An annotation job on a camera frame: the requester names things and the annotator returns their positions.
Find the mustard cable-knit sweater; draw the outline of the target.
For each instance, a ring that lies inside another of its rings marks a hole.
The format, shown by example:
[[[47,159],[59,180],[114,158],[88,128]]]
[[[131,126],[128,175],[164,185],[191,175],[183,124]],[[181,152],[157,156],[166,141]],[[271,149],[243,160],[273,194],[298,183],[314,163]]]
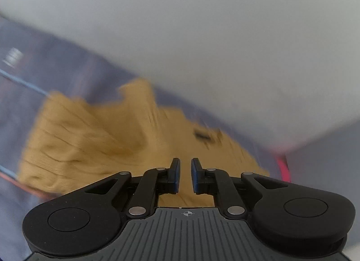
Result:
[[[191,161],[237,177],[267,175],[256,160],[218,129],[196,124],[180,108],[160,106],[151,85],[135,79],[120,102],[90,105],[53,92],[37,116],[22,153],[18,180],[48,193],[66,194],[120,171],[145,171],[181,161],[179,192],[162,195],[162,207],[211,207],[192,188]]]

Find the blue plaid bed sheet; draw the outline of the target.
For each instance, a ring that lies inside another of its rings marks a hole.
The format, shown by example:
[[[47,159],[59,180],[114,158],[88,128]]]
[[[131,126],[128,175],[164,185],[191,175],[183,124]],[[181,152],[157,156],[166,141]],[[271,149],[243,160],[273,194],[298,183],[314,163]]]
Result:
[[[121,87],[135,79],[139,78],[73,43],[1,19],[2,260],[25,260],[30,256],[22,234],[24,217],[42,202],[64,195],[37,190],[18,180],[24,148],[46,99],[59,92],[90,105],[120,102]],[[274,156],[199,107],[164,90],[152,89],[158,105],[180,108],[188,120],[221,130],[267,171],[265,176],[280,177]]]

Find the pink object by bed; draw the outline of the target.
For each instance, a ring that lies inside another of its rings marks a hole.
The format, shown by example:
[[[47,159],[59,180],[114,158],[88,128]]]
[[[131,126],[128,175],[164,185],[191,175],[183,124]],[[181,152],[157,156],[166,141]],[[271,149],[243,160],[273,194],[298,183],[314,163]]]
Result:
[[[280,170],[282,181],[291,182],[291,174],[290,174],[290,170],[289,170],[289,167],[287,164],[286,157],[285,156],[277,156],[276,162],[277,162],[279,170]]]

